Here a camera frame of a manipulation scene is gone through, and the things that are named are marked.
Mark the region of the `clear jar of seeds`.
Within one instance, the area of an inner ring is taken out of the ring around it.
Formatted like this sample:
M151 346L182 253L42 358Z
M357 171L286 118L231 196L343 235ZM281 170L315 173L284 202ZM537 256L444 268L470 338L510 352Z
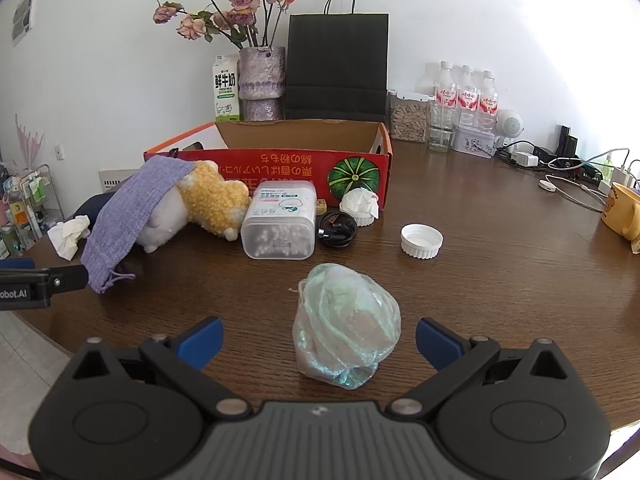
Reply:
M434 96L390 90L390 136L395 140L425 143L428 109Z

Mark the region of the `water bottle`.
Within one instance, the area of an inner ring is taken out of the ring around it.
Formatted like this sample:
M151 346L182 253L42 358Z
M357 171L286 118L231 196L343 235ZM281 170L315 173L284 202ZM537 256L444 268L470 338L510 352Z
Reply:
M440 62L438 78L434 83L434 92L433 125L439 129L451 130L454 128L454 111L457 106L457 86L451 63Z
M480 130L491 131L494 128L498 106L499 92L495 75L490 70L485 70L477 107L477 127Z
M469 65L462 66L462 76L457 88L458 125L472 127L480 94L474 81L474 70Z

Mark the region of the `white green milk carton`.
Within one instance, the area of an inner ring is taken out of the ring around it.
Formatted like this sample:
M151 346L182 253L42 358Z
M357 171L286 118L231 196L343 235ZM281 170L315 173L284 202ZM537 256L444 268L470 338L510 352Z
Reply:
M216 56L213 65L216 122L238 122L241 119L238 62L236 54Z

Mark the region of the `water bottle left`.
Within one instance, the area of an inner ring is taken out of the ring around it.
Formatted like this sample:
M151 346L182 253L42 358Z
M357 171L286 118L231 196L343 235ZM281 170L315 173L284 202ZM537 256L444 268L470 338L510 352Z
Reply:
M434 83L434 92L433 125L439 129L451 130L454 128L454 111L457 106L457 86L451 63L440 62L438 78Z

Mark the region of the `red orange cardboard box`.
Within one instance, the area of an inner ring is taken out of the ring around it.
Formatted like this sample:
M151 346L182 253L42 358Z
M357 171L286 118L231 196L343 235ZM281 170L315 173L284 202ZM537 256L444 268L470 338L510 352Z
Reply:
M172 150L191 162L216 162L225 179L241 180L251 191L265 181L309 181L330 206L353 188L366 188L383 208L390 187L392 142L382 122L209 122L148 148L143 158Z

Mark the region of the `iridescent plastic bag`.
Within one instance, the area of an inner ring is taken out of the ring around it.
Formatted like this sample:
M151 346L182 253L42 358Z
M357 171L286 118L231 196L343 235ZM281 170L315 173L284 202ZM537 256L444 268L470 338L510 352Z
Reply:
M298 283L292 338L303 375L356 390L393 352L400 335L397 300L366 274L321 263Z

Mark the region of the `water bottle middle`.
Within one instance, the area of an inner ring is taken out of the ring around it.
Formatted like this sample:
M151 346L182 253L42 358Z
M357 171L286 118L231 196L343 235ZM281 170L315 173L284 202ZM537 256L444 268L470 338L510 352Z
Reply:
M480 94L474 81L474 70L469 65L462 66L462 76L457 88L458 125L472 127Z

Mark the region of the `white round speaker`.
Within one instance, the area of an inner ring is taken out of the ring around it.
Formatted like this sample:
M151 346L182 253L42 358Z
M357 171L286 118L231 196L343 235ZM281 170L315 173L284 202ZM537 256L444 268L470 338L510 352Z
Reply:
M514 110L499 110L495 127L498 136L515 139L523 132L524 122Z

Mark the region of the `white power adapter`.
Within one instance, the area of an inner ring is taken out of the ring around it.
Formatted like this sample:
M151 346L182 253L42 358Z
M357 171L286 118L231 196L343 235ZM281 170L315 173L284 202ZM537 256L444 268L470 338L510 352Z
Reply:
M522 168L537 168L539 159L533 153L516 151L512 154L512 160Z

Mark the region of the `purple textured vase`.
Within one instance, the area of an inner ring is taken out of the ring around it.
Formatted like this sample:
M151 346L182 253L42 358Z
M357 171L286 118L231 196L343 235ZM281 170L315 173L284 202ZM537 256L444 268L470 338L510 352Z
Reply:
M281 120L285 94L285 47L241 50L239 72L244 122Z

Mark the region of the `yellow mug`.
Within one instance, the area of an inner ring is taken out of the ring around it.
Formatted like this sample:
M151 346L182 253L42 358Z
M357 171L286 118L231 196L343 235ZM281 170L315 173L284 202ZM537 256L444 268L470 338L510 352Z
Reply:
M640 235L639 194L625 185L613 183L601 220L628 242L636 242Z

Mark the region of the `crumpled white tissue on lid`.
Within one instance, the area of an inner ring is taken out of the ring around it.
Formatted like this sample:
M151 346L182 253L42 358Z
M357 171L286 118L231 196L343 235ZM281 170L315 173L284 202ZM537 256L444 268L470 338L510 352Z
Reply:
M360 228L370 226L380 218L378 196L366 188L354 188L347 192L338 208L343 214L351 216Z

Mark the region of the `white tissue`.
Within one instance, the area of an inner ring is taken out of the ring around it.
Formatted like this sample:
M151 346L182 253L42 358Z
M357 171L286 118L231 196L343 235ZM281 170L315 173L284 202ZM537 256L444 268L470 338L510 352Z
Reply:
M343 214L351 216L360 228L370 226L380 218L378 196L366 188L354 188L347 192L338 208Z
M81 214L65 222L58 222L47 234L58 256L72 261L78 251L79 242L90 234L90 219Z

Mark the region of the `clear glass cup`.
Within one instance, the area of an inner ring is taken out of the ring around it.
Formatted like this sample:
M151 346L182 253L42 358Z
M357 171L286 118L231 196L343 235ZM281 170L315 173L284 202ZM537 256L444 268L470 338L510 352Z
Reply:
M446 152L454 136L454 111L433 107L428 115L428 147L432 151Z

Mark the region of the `large white bottle cap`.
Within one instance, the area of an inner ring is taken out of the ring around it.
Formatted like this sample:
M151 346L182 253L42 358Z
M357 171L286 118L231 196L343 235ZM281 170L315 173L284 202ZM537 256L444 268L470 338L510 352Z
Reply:
M420 260L435 258L444 244L439 230L421 223L411 223L400 231L400 247L408 256Z

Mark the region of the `black paper shopping bag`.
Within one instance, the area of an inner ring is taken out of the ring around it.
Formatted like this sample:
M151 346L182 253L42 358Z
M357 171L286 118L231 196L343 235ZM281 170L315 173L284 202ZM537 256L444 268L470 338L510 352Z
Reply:
M284 116L384 122L390 19L330 6L290 18Z

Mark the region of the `water bottle right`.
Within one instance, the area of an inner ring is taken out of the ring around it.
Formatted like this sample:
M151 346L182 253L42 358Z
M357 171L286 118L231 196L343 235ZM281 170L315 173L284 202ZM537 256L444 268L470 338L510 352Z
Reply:
M490 70L485 70L477 107L477 127L480 130L491 131L494 128L498 106L499 92L495 75Z

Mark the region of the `purple fabric pouch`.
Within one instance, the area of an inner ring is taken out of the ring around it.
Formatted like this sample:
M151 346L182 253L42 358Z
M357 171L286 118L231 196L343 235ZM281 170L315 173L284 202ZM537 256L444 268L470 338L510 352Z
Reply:
M193 162L153 156L102 207L80 258L95 292L103 294L115 282L134 278L118 273L116 266L129 254L155 207L193 169Z

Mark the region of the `yellow white plush alpaca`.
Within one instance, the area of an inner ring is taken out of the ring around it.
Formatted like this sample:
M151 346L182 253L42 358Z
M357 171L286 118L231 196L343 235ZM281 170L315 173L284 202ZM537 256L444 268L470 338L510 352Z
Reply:
M188 223L233 242L237 240L250 191L239 180L226 180L216 162L198 160L155 206L136 239L147 254L169 242Z

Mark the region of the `dried pink roses bouquet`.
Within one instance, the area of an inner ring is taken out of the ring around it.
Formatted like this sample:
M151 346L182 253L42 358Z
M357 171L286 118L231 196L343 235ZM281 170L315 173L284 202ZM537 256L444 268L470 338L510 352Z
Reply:
M203 39L209 44L218 36L236 48L272 47L280 21L295 0L206 0L203 9L191 12L177 1L156 3L152 21L157 25L176 22L183 39Z

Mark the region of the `black charger block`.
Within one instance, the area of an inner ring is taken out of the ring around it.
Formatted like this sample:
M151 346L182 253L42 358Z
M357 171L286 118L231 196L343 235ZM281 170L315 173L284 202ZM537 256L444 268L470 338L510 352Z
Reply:
M573 158L576 156L578 139L570 134L570 127L560 127L558 147L555 154L558 157Z

